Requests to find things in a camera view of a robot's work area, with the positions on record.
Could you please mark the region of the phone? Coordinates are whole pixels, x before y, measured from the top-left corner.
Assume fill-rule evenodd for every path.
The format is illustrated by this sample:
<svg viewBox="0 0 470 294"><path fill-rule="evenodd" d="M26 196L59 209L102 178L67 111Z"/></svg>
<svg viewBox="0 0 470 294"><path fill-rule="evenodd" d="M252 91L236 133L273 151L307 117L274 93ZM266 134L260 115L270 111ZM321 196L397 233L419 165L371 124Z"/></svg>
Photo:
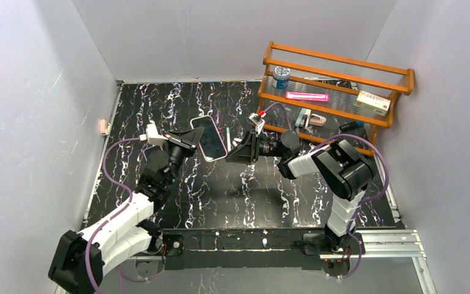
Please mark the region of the phone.
<svg viewBox="0 0 470 294"><path fill-rule="evenodd" d="M190 120L193 129L202 127L203 134L200 139L200 150L206 162L224 159L228 152L224 141L213 118L209 115L195 117Z"/></svg>

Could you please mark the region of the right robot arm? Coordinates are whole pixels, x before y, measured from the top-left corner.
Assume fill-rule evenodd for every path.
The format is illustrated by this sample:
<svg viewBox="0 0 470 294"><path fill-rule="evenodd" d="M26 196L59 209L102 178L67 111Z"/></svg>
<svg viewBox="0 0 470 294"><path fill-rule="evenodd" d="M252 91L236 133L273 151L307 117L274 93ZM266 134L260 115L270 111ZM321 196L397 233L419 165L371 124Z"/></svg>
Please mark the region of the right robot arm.
<svg viewBox="0 0 470 294"><path fill-rule="evenodd" d="M227 153L226 161L250 165L261 156L279 157L276 167L286 179L321 175L333 193L329 220L323 233L305 237L301 243L317 250L335 252L349 246L354 228L353 219L368 184L374 178L372 164L350 144L350 139L359 140L372 150L376 149L374 144L364 138L338 134L317 148L301 153L302 145L294 131L282 133L277 140L269 140L255 131L248 131Z"/></svg>

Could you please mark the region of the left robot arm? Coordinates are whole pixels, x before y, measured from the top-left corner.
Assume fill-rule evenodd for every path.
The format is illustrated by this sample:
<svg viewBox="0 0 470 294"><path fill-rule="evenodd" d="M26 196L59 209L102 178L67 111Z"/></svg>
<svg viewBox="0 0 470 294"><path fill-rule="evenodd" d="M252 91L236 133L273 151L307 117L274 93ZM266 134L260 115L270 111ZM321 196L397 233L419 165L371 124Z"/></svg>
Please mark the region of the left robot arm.
<svg viewBox="0 0 470 294"><path fill-rule="evenodd" d="M128 193L128 198L112 212L79 232L65 232L58 243L48 277L56 293L100 293L106 274L133 255L145 251L157 235L147 220L165 202L183 161L200 146L204 128L159 134L155 124L148 124L144 134L123 139L154 145L146 158L145 171L136 189L106 177Z"/></svg>

